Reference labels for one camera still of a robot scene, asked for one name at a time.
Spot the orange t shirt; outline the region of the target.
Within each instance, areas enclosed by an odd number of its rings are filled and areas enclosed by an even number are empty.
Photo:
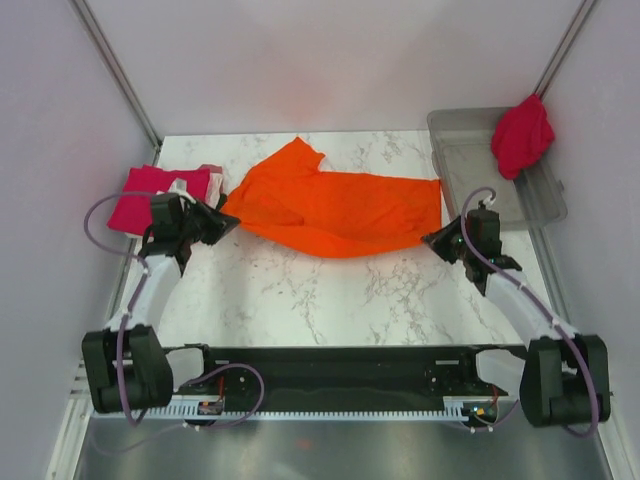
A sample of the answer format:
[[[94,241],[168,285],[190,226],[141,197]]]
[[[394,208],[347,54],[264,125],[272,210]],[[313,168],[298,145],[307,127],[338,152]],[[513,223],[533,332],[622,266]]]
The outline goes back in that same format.
[[[412,248],[441,229],[439,181],[323,171],[324,158],[295,138],[248,171],[224,213],[251,233],[321,258]]]

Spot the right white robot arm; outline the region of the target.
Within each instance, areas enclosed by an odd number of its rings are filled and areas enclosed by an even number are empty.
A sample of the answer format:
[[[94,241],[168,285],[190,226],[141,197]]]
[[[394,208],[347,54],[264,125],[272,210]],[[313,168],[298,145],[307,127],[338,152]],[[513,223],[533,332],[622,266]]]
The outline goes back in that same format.
[[[422,239],[440,259],[461,262],[467,279],[509,320],[526,346],[524,358],[501,348],[458,368],[467,392],[491,384],[517,396],[534,427],[561,426],[576,437],[608,420],[608,352],[597,335],[582,335],[532,290],[520,264],[502,251],[497,212],[480,207]]]

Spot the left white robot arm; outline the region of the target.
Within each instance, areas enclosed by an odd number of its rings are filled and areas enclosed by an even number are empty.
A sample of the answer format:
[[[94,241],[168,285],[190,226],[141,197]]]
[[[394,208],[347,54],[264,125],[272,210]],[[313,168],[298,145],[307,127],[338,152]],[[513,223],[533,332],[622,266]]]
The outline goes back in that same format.
[[[151,223],[140,250],[122,254],[140,265],[138,283],[122,310],[81,343],[94,409],[121,413],[133,426],[147,410],[167,406],[184,383],[198,393],[218,385],[220,371],[204,360],[201,345],[164,347],[155,328],[193,245],[213,246],[240,224],[187,193],[140,196],[150,203]]]

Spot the stack of folded shirts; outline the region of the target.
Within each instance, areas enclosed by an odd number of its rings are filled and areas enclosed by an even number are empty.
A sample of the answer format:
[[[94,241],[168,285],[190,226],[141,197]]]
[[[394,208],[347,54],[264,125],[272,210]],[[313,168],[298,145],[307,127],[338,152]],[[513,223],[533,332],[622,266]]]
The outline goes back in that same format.
[[[202,164],[200,169],[205,170],[209,175],[204,202],[211,208],[219,209],[226,202],[224,169],[215,164]]]

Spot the magenta folded t shirt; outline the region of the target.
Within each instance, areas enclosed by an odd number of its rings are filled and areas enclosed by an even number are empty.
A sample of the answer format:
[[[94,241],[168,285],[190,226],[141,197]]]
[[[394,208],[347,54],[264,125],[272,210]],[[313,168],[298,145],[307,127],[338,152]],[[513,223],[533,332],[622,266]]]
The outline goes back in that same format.
[[[145,165],[132,168],[124,184],[123,193],[144,192],[156,194],[168,192],[175,180],[186,182],[186,191],[193,197],[204,200],[210,183],[210,173],[206,169],[198,170],[163,170]],[[120,197],[107,222],[114,231],[142,236],[151,224],[151,206],[149,196]]]

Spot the clear grey plastic bin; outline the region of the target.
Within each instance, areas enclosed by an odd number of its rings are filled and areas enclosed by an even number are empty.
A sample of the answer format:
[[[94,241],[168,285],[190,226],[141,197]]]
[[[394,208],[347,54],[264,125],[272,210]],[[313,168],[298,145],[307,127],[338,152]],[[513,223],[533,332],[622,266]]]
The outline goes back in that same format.
[[[545,158],[514,180],[501,176],[491,139],[505,107],[435,110],[426,117],[432,165],[441,180],[451,218],[459,215],[469,194],[479,187],[497,193],[493,209],[504,230],[543,228],[566,218],[568,209]]]

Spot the red crumpled t shirt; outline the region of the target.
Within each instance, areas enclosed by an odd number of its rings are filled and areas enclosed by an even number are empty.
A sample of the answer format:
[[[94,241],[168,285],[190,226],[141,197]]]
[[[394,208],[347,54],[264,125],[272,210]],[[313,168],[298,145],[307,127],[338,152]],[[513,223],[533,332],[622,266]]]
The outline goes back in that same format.
[[[555,140],[546,108],[536,94],[531,94],[499,120],[490,148],[498,171],[514,180],[533,166]]]

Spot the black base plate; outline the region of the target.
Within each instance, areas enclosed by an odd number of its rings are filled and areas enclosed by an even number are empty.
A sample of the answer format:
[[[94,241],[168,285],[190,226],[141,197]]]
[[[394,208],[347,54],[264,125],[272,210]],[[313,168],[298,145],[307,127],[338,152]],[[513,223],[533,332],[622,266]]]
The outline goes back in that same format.
[[[231,407],[437,407],[447,397],[491,401],[506,391],[482,381],[483,346],[202,347],[206,379],[182,394],[219,394]]]

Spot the left aluminium corner rail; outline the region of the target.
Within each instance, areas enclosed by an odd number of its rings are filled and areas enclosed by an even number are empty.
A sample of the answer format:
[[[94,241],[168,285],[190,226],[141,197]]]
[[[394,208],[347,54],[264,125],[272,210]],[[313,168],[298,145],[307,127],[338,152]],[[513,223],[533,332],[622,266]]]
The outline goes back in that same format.
[[[161,150],[163,140],[140,101],[89,2],[86,0],[70,0],[69,5],[78,17],[81,26],[85,29],[91,43],[100,56],[117,89],[123,96],[138,126],[142,129],[145,137],[151,144],[154,153],[158,154]]]

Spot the aluminium corner rail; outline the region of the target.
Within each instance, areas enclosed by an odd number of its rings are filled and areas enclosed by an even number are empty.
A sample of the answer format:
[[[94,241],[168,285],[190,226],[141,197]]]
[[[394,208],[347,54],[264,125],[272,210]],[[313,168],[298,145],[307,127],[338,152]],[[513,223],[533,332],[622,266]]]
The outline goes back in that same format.
[[[543,101],[600,0],[582,0],[547,62],[533,93]]]
[[[69,5],[78,17],[81,26],[85,29],[91,43],[100,56],[117,89],[123,96],[138,126],[142,129],[145,137],[151,144],[154,153],[158,154],[161,150],[163,140],[140,101],[89,2],[86,0],[70,0]]]

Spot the right aluminium corner rail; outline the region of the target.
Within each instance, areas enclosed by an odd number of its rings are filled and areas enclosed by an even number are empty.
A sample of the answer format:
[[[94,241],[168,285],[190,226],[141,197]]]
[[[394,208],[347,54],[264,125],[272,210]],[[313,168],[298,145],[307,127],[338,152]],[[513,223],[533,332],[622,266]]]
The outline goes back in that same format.
[[[547,62],[533,93],[543,101],[600,0],[582,0]]]

